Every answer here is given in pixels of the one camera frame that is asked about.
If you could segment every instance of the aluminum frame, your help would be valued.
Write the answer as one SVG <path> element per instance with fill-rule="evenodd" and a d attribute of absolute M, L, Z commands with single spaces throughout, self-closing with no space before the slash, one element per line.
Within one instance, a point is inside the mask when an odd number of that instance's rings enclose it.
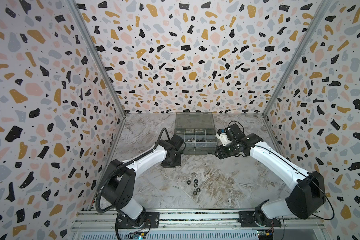
<path fill-rule="evenodd" d="M 97 65 L 97 68 L 99 69 L 100 75 L 101 75 L 102 79 L 104 80 L 107 89 L 109 90 L 109 94 L 111 95 L 113 101 L 115 102 L 115 105 L 116 105 L 118 114 L 120 115 L 120 118 L 125 118 L 124 108 L 122 107 L 119 97 L 116 94 L 112 83 L 110 82 L 109 76 L 107 74 L 107 71 L 105 70 L 103 62 L 101 61 L 100 56 L 97 54 L 96 46 L 91 39 L 91 36 L 89 34 L 86 24 L 84 23 L 83 18 L 81 17 L 81 13 L 79 11 L 79 8 L 77 7 L 76 1 L 75 0 L 65 0 L 65 2 L 67 3 L 67 7 L 72 14 L 72 17 L 76 23 L 76 26 L 79 29 L 79 31 L 84 39 L 84 42 L 87 45 L 87 49 L 88 49 L 89 53 L 93 57 L 93 60 L 94 60 L 95 64 Z"/>
<path fill-rule="evenodd" d="M 151 232 L 208 231 L 225 230 L 228 233 L 237 230 L 268 230 L 268 227 L 244 227 L 238 222 L 240 211 L 254 209 L 150 209 L 147 212 L 160 212 L 159 227 Z M 98 214 L 96 211 L 80 211 L 72 226 L 69 239 L 79 240 L 85 232 L 114 232 L 117 211 Z M 298 218 L 280 219 L 282 227 L 275 229 L 313 229 L 318 240 L 329 240 L 323 222 L 318 218 L 306 220 Z"/>
<path fill-rule="evenodd" d="M 300 59 L 300 56 L 303 54 L 305 48 L 307 47 L 309 41 L 311 40 L 313 33 L 316 31 L 321 20 L 324 18 L 324 15 L 327 12 L 331 3 L 332 3 L 331 0 L 322 0 L 319 6 L 317 7 L 317 10 L 314 14 L 314 18 L 310 22 L 307 32 L 302 37 L 302 40 L 298 45 L 295 53 L 293 54 L 291 61 L 289 62 L 287 68 L 285 69 L 283 75 L 281 76 L 279 83 L 277 84 L 275 90 L 273 91 L 270 100 L 268 101 L 267 105 L 264 108 L 263 111 L 264 117 L 268 115 L 269 111 L 272 108 L 273 103 L 276 101 L 279 93 L 283 90 L 284 84 L 287 82 L 289 75 L 292 73 L 294 67 L 296 66 L 296 63 Z"/>

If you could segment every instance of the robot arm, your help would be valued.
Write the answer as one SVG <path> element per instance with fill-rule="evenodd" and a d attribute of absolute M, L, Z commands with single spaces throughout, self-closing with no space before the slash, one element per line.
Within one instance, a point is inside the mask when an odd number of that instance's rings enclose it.
<path fill-rule="evenodd" d="M 164 131 L 168 140 L 161 140 Z M 159 162 L 162 167 L 180 166 L 179 149 L 183 142 L 178 135 L 173 135 L 170 139 L 167 130 L 163 128 L 155 145 L 148 151 L 123 162 L 117 159 L 111 161 L 97 190 L 95 202 L 97 212 L 103 213 L 115 208 L 122 215 L 128 216 L 130 225 L 141 226 L 144 223 L 145 208 L 133 198 L 135 179 Z M 101 209 L 101 197 L 110 202 L 111 206 Z"/>
<path fill-rule="evenodd" d="M 292 193 L 285 199 L 264 201 L 255 208 L 257 223 L 265 217 L 295 215 L 307 219 L 325 203 L 324 178 L 318 172 L 310 173 L 298 167 L 274 151 L 266 142 L 254 133 L 245 135 L 237 124 L 219 129 L 217 137 L 222 142 L 216 147 L 215 156 L 224 159 L 230 156 L 252 156 L 272 170 L 288 186 Z"/>

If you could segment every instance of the marble surface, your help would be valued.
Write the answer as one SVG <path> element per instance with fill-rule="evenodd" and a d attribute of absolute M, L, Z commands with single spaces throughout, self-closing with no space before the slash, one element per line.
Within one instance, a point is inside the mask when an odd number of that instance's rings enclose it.
<path fill-rule="evenodd" d="M 263 119 L 258 115 L 214 114 L 217 129 L 232 120 L 246 134 L 256 133 L 273 147 Z M 128 114 L 114 159 L 123 161 L 152 147 L 163 127 L 173 134 L 175 114 Z M 201 192 L 193 195 L 193 180 Z M 147 209 L 254 208 L 266 199 L 286 197 L 289 189 L 272 171 L 252 157 L 182 155 L 182 165 L 162 168 L 156 164 L 135 181 L 134 198 Z M 102 207 L 109 203 L 102 199 Z"/>

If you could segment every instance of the terrazzo wall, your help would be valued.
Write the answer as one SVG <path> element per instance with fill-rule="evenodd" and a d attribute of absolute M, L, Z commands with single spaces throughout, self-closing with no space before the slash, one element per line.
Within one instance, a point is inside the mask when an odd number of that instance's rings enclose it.
<path fill-rule="evenodd" d="M 77 5 L 126 112 L 260 113 L 320 2 Z"/>
<path fill-rule="evenodd" d="M 117 116 L 63 1 L 0 1 L 0 240 L 67 238 Z"/>
<path fill-rule="evenodd" d="M 333 1 L 266 119 L 284 156 L 324 176 L 332 239 L 360 240 L 360 1 Z"/>

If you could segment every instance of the metal vent grille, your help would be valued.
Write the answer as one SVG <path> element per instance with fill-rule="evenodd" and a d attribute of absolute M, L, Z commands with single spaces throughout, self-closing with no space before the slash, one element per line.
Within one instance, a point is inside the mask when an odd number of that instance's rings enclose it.
<path fill-rule="evenodd" d="M 127 238 L 129 232 L 119 231 L 121 239 Z M 84 232 L 81 240 L 117 239 L 115 233 Z M 146 239 L 226 239 L 226 240 L 258 240 L 256 230 L 215 230 L 215 231 L 154 231 L 147 234 Z"/>

